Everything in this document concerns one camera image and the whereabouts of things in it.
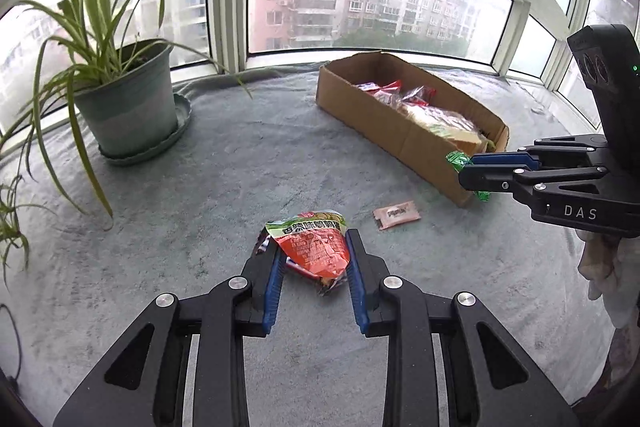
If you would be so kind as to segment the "white gloved right hand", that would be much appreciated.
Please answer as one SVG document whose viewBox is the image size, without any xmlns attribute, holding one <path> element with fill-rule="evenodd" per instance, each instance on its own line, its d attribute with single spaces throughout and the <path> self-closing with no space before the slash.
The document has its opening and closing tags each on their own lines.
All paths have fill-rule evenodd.
<svg viewBox="0 0 640 427">
<path fill-rule="evenodd" d="M 584 244 L 578 272 L 589 282 L 588 298 L 602 299 L 616 329 L 637 316 L 639 301 L 639 239 L 576 231 Z"/>
</svg>

